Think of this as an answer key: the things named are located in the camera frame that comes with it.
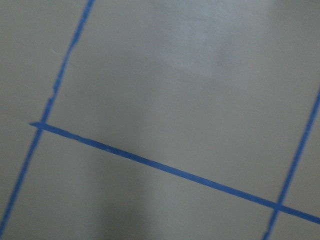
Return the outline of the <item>horizontal torn blue tape strip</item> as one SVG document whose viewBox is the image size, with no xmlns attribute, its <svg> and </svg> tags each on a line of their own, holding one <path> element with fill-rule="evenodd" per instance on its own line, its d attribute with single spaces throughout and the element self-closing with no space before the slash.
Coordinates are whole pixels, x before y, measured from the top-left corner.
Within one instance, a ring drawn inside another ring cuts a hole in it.
<svg viewBox="0 0 320 240">
<path fill-rule="evenodd" d="M 189 180 L 189 181 L 192 181 L 192 182 L 207 186 L 209 188 L 212 188 L 212 189 L 215 189 L 215 190 L 218 190 L 218 191 L 221 191 L 221 192 L 224 192 L 224 193 L 227 193 L 227 194 L 230 194 L 230 195 L 245 199 L 247 201 L 250 201 L 250 202 L 265 206 L 265 207 L 268 207 L 270 209 L 278 210 L 278 211 L 280 211 L 282 213 L 285 213 L 285 214 L 288 214 L 288 215 L 292 215 L 292 216 L 298 217 L 300 219 L 304 219 L 304 220 L 312 222 L 312 223 L 316 223 L 316 224 L 320 223 L 320 218 L 318 216 L 311 215 L 311 214 L 308 214 L 306 212 L 302 212 L 302 211 L 299 211 L 297 209 L 294 209 L 294 208 L 291 208 L 291 207 L 287 207 L 287 206 L 284 206 L 284 205 L 278 206 L 275 202 L 267 200 L 267 199 L 264 199 L 262 197 L 259 197 L 259 196 L 256 196 L 256 195 L 241 191 L 239 189 L 235 189 L 235 188 L 229 187 L 229 186 L 224 185 L 224 184 L 220 184 L 218 182 L 203 178 L 201 176 L 191 174 L 189 172 L 186 172 L 186 171 L 183 171 L 183 170 L 180 170 L 180 169 L 177 169 L 177 168 L 162 164 L 162 163 L 154 161 L 154 160 L 150 160 L 150 159 L 138 156 L 136 154 L 127 152 L 125 150 L 122 150 L 122 149 L 119 149 L 119 148 L 116 148 L 116 147 L 113 147 L 113 146 L 110 146 L 110 145 L 106 145 L 104 143 L 101 143 L 101 142 L 98 142 L 98 141 L 95 141 L 95 140 L 92 140 L 92 139 L 89 139 L 89 138 L 84 138 L 82 136 L 79 136 L 79 135 L 76 135 L 74 133 L 71 133 L 71 132 L 69 132 L 67 130 L 55 127 L 53 125 L 45 124 L 42 127 L 42 129 L 44 131 L 59 135 L 61 137 L 65 137 L 67 139 L 72 139 L 72 140 L 78 141 L 78 142 L 80 142 L 82 144 L 85 144 L 85 145 L 88 145 L 90 147 L 93 147 L 93 148 L 108 152 L 110 154 L 114 154 L 116 156 L 120 156 L 120 157 L 129 159 L 131 161 L 134 161 L 134 162 L 137 162 L 137 163 L 140 163 L 140 164 L 155 168 L 157 170 L 169 173 L 171 175 L 175 175 L 177 177 L 180 177 L 180 178 L 183 178 L 183 179 L 186 179 L 186 180 Z"/>
</svg>

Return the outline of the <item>vertical blue tape strip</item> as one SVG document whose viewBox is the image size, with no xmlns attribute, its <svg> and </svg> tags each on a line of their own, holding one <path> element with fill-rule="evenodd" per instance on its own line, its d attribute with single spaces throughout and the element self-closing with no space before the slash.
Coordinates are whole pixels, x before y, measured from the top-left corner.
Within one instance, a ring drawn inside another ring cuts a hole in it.
<svg viewBox="0 0 320 240">
<path fill-rule="evenodd" d="M 29 166 L 30 163 L 32 161 L 33 155 L 38 147 L 38 144 L 42 138 L 43 135 L 43 131 L 44 131 L 44 125 L 47 123 L 48 118 L 51 114 L 52 108 L 55 104 L 56 98 L 58 96 L 58 93 L 60 91 L 60 87 L 62 85 L 63 79 L 64 79 L 64 75 L 66 72 L 66 69 L 68 68 L 68 64 L 70 61 L 70 57 L 75 49 L 75 47 L 77 46 L 82 32 L 85 28 L 85 25 L 87 23 L 87 20 L 91 14 L 91 10 L 94 6 L 95 1 L 94 0 L 88 0 L 86 1 L 83 10 L 81 12 L 81 16 L 79 18 L 79 21 L 77 23 L 77 26 L 74 30 L 74 33 L 72 35 L 72 38 L 70 40 L 70 43 L 68 45 L 68 48 L 62 58 L 62 62 L 61 65 L 59 67 L 59 71 L 58 74 L 54 80 L 54 84 L 52 86 L 52 93 L 50 95 L 50 97 L 48 98 L 45 107 L 43 109 L 43 113 L 41 115 L 40 120 L 37 122 L 37 124 L 39 126 L 36 127 L 36 131 L 35 134 L 32 138 L 32 141 L 30 142 L 30 146 L 28 148 L 28 151 L 26 153 L 26 156 L 22 162 L 21 168 L 18 172 L 16 181 L 14 183 L 14 186 L 12 188 L 12 191 L 10 193 L 10 197 L 8 199 L 8 202 L 6 204 L 6 207 L 4 209 L 4 213 L 1 217 L 1 221 L 0 221 L 0 237 L 3 238 L 6 227 L 8 225 L 8 222 L 10 220 L 10 217 L 12 215 L 15 203 L 18 199 L 19 193 L 21 191 L 21 188 L 23 186 L 25 177 L 27 175 L 27 172 L 29 170 Z"/>
</svg>

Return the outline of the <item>right side blue tape strip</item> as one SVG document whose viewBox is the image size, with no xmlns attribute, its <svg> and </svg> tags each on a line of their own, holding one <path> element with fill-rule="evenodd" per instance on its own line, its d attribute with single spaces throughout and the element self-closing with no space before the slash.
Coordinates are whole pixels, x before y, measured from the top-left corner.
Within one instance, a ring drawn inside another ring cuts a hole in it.
<svg viewBox="0 0 320 240">
<path fill-rule="evenodd" d="M 312 109 L 310 111 L 307 123 L 305 125 L 303 134 L 301 136 L 301 139 L 299 141 L 299 144 L 297 146 L 297 149 L 295 151 L 292 163 L 290 165 L 290 168 L 288 170 L 288 173 L 286 175 L 285 181 L 283 183 L 283 186 L 281 188 L 279 197 L 277 199 L 277 202 L 275 204 L 275 207 L 273 208 L 272 215 L 268 221 L 267 229 L 262 237 L 263 240 L 268 240 L 271 236 L 271 233 L 273 231 L 273 228 L 276 224 L 276 220 L 278 218 L 278 215 L 280 212 L 286 213 L 289 215 L 293 215 L 295 217 L 307 220 L 309 222 L 313 222 L 316 224 L 320 223 L 320 218 L 314 215 L 310 215 L 306 212 L 302 212 L 287 206 L 284 206 L 284 200 L 287 196 L 287 193 L 289 191 L 290 185 L 292 183 L 293 177 L 295 175 L 295 172 L 297 170 L 298 164 L 301 160 L 304 148 L 306 146 L 306 143 L 309 139 L 310 133 L 312 131 L 313 125 L 315 123 L 315 119 L 317 117 L 317 113 L 320 107 L 320 90 L 317 91 L 315 101 L 313 103 Z"/>
</svg>

